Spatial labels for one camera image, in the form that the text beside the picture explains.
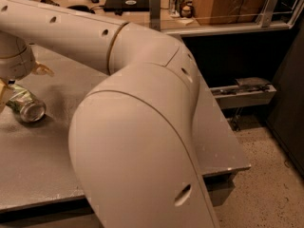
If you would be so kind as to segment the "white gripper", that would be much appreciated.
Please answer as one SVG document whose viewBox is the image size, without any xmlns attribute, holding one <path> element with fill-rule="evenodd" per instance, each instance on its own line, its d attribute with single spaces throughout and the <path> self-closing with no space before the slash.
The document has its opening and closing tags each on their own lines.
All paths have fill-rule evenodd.
<svg viewBox="0 0 304 228">
<path fill-rule="evenodd" d="M 21 38 L 0 32 L 0 113 L 13 95 L 13 89 L 4 80 L 20 80 L 30 73 L 54 76 L 44 64 L 35 62 L 31 48 Z"/>
</svg>

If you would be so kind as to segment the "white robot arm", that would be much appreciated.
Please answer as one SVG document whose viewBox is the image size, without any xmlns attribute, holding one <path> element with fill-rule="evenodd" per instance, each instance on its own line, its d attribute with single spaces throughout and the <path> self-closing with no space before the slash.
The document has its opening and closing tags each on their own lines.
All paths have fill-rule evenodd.
<svg viewBox="0 0 304 228">
<path fill-rule="evenodd" d="M 119 19 L 0 0 L 1 30 L 106 73 L 68 147 L 104 228 L 219 228 L 193 145 L 200 72 L 181 41 Z"/>
</svg>

